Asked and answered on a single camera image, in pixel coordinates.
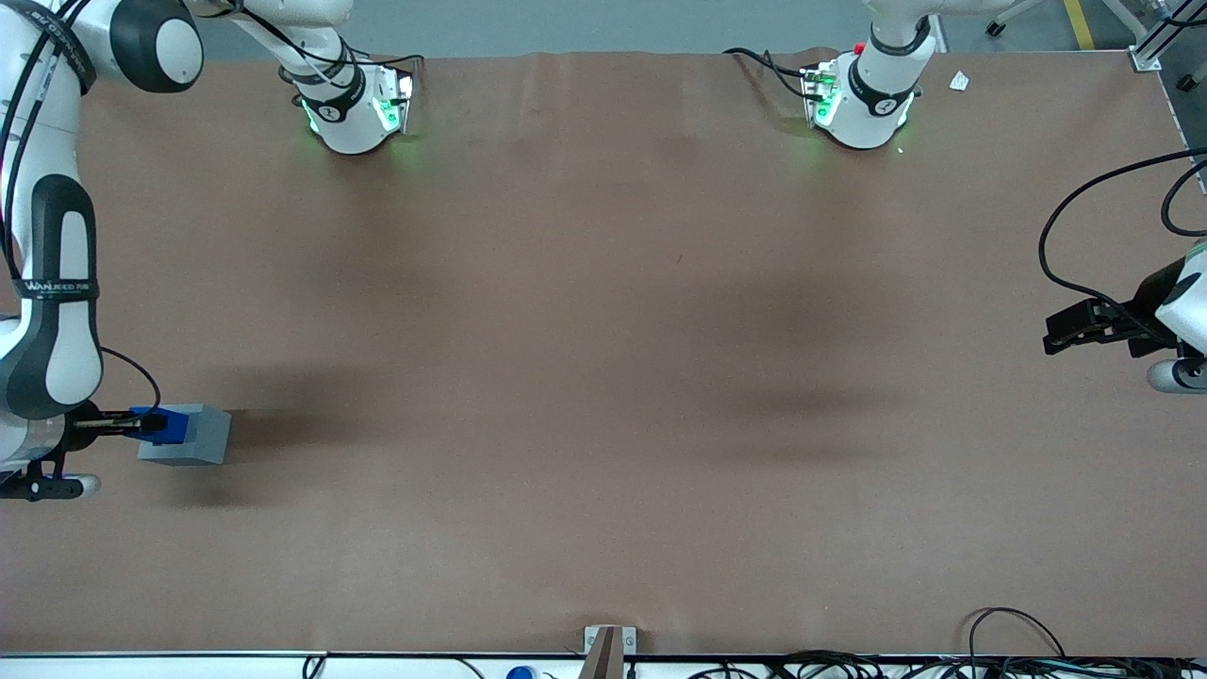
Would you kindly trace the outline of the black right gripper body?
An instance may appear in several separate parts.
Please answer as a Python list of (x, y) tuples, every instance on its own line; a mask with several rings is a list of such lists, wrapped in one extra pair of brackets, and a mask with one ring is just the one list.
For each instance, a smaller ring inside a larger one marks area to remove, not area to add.
[(103, 435), (103, 411), (95, 403), (86, 400), (72, 411), (64, 414), (63, 450), (77, 452), (91, 447), (91, 444)]

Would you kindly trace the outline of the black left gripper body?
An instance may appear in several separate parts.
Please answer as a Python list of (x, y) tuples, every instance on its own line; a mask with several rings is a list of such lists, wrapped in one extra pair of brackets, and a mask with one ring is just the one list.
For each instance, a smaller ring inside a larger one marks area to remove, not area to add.
[(1129, 302), (1130, 336), (1194, 335), (1194, 267), (1180, 257), (1143, 279)]

